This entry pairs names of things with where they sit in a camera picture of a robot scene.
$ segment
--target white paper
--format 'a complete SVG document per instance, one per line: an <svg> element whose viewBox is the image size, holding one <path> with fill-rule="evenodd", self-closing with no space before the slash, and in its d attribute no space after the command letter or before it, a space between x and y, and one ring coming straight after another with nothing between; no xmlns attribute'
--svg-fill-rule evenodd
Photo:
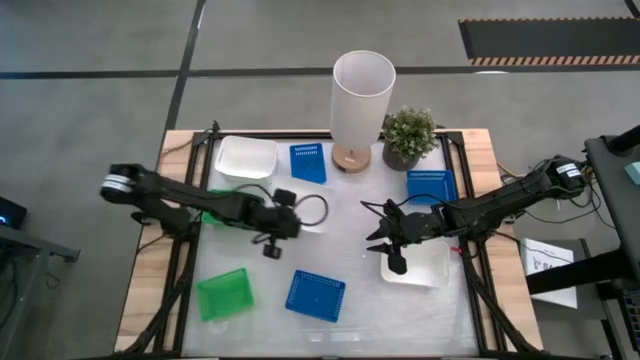
<svg viewBox="0 0 640 360"><path fill-rule="evenodd" d="M535 274L540 271L548 270L554 267L560 267L573 263L573 251L564 249L558 246L549 245L540 241L531 239L522 239L522 244L526 246L522 248L522 262L525 266L525 272L527 275ZM545 254L565 259L555 259ZM542 294L531 295L532 299L546 301L553 304L558 304L570 308L578 308L578 299L576 296L576 288L570 287L566 289L550 291Z"/></svg>

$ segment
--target white plastic container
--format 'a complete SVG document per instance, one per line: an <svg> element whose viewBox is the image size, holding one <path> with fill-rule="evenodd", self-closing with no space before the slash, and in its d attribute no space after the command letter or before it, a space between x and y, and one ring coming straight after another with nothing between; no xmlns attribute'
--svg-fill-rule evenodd
<svg viewBox="0 0 640 360"><path fill-rule="evenodd" d="M387 255L381 254L380 272L388 282L441 288L449 285L449 245L442 240L427 240L422 244L402 248L407 259L407 273L398 275L387 265Z"/></svg>
<svg viewBox="0 0 640 360"><path fill-rule="evenodd" d="M220 143L214 167L227 181L268 184L277 163L277 142L226 136Z"/></svg>

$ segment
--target blue basket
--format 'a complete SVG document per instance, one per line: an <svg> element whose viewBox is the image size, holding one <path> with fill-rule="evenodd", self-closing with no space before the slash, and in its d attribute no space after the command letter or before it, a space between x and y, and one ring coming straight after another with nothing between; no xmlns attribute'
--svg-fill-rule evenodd
<svg viewBox="0 0 640 360"><path fill-rule="evenodd" d="M411 170L407 171L407 190L409 196L429 194L444 201L452 201L458 198L456 185L453 182L453 174L449 170ZM413 205L434 205L440 201L421 196L409 200Z"/></svg>
<svg viewBox="0 0 640 360"><path fill-rule="evenodd" d="M324 184L327 181L322 144L291 145L289 155L292 177L318 184Z"/></svg>
<svg viewBox="0 0 640 360"><path fill-rule="evenodd" d="M345 288L342 281L296 270L284 307L335 323L338 322Z"/></svg>

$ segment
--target concrete floor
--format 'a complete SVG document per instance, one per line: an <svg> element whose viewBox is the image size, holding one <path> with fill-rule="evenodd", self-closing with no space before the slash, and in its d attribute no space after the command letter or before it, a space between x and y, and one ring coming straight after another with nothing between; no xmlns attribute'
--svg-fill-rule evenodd
<svg viewBox="0 0 640 360"><path fill-rule="evenodd" d="M195 0L0 0L0 72L178 69ZM396 65L467 65L459 18L627 16L622 0L208 0L192 68L331 66L340 53L380 51ZM330 78L190 79L176 127L326 128ZM82 248L43 290L26 359L111 352L139 227L98 196L109 164L153 168L175 79L0 81L0 194L30 209L26 230ZM391 109L428 107L447 127L489 128L496 156L517 172L584 139L638 124L640 72L399 76ZM543 202L563 219L580 211ZM587 216L530 218L519 236L585 237L592 253L618 245ZM599 324L538 318L557 354L606 352Z"/></svg>

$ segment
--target green basket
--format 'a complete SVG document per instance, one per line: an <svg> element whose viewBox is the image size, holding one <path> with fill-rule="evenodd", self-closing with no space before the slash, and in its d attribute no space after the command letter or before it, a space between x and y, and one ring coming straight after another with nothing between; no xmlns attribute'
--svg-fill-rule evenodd
<svg viewBox="0 0 640 360"><path fill-rule="evenodd" d="M217 320L253 306L245 268L199 282L196 294L202 321Z"/></svg>

